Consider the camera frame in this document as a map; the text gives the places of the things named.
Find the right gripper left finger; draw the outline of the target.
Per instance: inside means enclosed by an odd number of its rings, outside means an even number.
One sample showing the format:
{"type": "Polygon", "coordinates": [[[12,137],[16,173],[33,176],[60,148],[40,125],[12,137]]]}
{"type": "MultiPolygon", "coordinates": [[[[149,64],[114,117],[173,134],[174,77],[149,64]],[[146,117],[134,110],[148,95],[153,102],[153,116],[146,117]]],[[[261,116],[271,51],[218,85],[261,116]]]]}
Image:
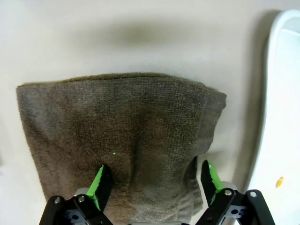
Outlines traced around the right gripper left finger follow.
{"type": "Polygon", "coordinates": [[[49,198],[40,219],[41,225],[111,225],[104,214],[114,181],[109,166],[102,165],[85,194],[66,200],[49,198]]]}

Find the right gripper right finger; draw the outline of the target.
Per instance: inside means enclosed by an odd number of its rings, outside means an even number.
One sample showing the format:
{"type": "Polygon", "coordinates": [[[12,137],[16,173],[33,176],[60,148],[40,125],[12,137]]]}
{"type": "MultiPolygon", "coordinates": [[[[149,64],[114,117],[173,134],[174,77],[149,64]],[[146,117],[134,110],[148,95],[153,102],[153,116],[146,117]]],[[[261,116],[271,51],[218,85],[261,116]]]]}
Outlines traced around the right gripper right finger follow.
{"type": "Polygon", "coordinates": [[[201,183],[208,208],[198,220],[199,225],[221,225],[227,218],[234,218],[240,225],[274,225],[274,219],[259,190],[242,194],[224,187],[215,167],[204,160],[201,183]]]}

